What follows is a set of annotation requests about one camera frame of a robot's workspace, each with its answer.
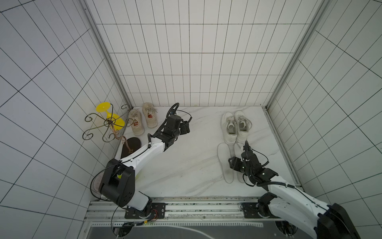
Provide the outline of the beige sneaker red label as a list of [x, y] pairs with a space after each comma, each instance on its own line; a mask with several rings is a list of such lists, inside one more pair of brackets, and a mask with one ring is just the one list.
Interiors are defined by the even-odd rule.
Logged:
[[140, 136], [144, 134], [141, 112], [137, 109], [132, 109], [128, 114], [128, 118], [134, 135]]
[[146, 119], [147, 126], [149, 128], [155, 128], [158, 125], [157, 111], [152, 103], [144, 103], [142, 111]]

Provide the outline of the grey shoe insole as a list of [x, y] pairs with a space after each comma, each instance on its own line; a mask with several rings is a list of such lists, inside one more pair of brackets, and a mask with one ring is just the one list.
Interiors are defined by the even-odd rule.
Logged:
[[[239, 166], [242, 166], [242, 162], [241, 162], [241, 154], [243, 152], [243, 144], [242, 143], [238, 143], [236, 142], [235, 145], [234, 145], [234, 153], [235, 153], [235, 156], [237, 158], [239, 158], [238, 162], [239, 162]], [[243, 173], [239, 170], [236, 172], [236, 175], [237, 175], [237, 179], [240, 183], [244, 184], [245, 183], [245, 180], [244, 180], [244, 177], [243, 177]]]
[[231, 158], [229, 145], [226, 143], [219, 144], [217, 147], [217, 156], [223, 172], [224, 180], [227, 184], [231, 184], [234, 181], [234, 171], [230, 168], [228, 161]]

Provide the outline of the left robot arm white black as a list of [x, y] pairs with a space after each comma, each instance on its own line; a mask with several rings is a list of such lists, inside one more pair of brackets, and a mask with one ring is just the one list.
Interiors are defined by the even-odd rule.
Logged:
[[152, 199], [136, 189], [136, 175], [150, 161], [157, 159], [180, 135], [190, 133], [190, 120], [170, 114], [154, 132], [148, 134], [148, 143], [133, 154], [121, 159], [112, 159], [107, 167], [92, 181], [95, 192], [120, 208], [130, 207], [148, 214]]

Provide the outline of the white leather sneaker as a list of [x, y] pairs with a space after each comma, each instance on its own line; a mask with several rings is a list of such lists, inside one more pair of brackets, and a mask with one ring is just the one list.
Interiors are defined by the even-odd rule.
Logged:
[[238, 132], [237, 132], [237, 123], [232, 113], [226, 112], [222, 116], [221, 129], [222, 129], [224, 142], [228, 145], [235, 144], [237, 136], [238, 136]]
[[245, 116], [242, 111], [236, 111], [234, 114], [235, 121], [237, 123], [237, 142], [244, 143], [249, 135], [249, 131], [252, 128], [252, 122]]

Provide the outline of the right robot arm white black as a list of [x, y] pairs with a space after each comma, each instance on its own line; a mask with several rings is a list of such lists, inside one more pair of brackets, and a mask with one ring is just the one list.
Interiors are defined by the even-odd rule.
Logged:
[[257, 151], [248, 144], [240, 157], [228, 160], [229, 167], [243, 173], [250, 187], [261, 187], [266, 193], [254, 209], [263, 219], [280, 218], [310, 235], [313, 239], [360, 238], [347, 211], [339, 204], [326, 204], [288, 183], [275, 171], [261, 164]]

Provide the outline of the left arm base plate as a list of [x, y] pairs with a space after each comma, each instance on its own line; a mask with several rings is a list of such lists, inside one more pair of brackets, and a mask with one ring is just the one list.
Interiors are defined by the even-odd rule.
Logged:
[[142, 211], [129, 207], [126, 209], [124, 218], [133, 220], [164, 219], [166, 205], [166, 203], [151, 203]]

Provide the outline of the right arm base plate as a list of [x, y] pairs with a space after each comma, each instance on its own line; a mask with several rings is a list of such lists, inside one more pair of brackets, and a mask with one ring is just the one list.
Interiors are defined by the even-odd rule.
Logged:
[[246, 219], [269, 219], [282, 221], [281, 218], [276, 217], [270, 211], [269, 206], [263, 204], [258, 205], [257, 202], [244, 202], [240, 205], [240, 209]]

